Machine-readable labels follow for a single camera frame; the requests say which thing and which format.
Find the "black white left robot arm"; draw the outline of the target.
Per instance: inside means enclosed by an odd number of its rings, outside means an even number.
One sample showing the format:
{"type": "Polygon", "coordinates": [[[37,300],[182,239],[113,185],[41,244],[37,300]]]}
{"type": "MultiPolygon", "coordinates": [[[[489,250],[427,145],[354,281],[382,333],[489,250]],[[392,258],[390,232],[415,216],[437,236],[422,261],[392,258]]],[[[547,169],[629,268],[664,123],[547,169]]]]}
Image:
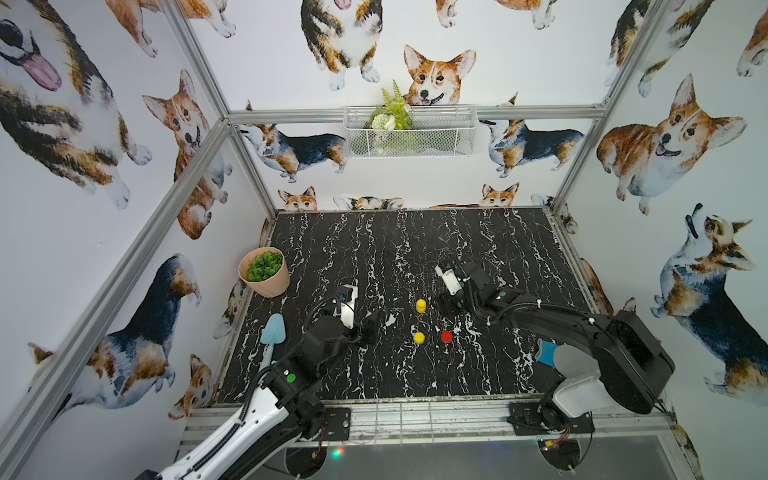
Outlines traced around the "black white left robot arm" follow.
{"type": "Polygon", "coordinates": [[[313,438],[325,407],[317,391],[353,347],[373,342],[383,310],[351,327],[333,315],[315,320],[276,363],[258,372],[250,398],[201,444],[160,472],[140,479],[242,479],[294,441],[313,438]]]}

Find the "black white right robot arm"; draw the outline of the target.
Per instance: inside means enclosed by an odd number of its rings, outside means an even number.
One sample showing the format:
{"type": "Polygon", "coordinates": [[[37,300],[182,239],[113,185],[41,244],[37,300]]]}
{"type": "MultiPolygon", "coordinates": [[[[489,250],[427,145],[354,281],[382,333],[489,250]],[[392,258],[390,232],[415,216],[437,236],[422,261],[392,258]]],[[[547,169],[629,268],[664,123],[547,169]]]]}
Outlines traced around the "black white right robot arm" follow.
{"type": "Polygon", "coordinates": [[[635,414],[662,408],[661,395],[675,365],[661,343],[632,311],[591,313],[543,301],[501,286],[474,262],[455,258],[435,272],[445,285],[438,298],[447,315],[467,313],[489,326],[510,325],[559,341],[587,354],[595,366],[551,387],[531,413],[514,415],[515,424],[561,431],[587,413],[620,406],[635,414]]]}

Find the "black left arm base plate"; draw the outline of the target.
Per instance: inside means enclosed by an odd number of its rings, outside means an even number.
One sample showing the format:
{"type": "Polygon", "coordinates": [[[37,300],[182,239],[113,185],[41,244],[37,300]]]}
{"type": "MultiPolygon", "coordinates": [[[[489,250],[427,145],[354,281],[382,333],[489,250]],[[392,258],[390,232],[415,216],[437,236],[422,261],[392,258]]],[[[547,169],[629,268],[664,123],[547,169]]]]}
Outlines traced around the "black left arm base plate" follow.
{"type": "Polygon", "coordinates": [[[311,437],[315,442],[343,442],[350,438],[352,410],[347,407],[327,408],[319,430],[311,437]]]}

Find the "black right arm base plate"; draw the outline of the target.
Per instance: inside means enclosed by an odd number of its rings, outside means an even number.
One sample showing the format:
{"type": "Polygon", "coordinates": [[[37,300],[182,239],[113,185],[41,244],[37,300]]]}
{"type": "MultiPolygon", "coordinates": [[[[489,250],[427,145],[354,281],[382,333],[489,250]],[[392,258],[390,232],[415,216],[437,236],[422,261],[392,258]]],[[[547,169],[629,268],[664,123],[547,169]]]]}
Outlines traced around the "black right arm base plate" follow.
{"type": "Polygon", "coordinates": [[[563,434],[589,434],[595,431],[589,413],[576,418],[568,417],[551,401],[511,402],[507,422],[518,436],[563,434]]]}

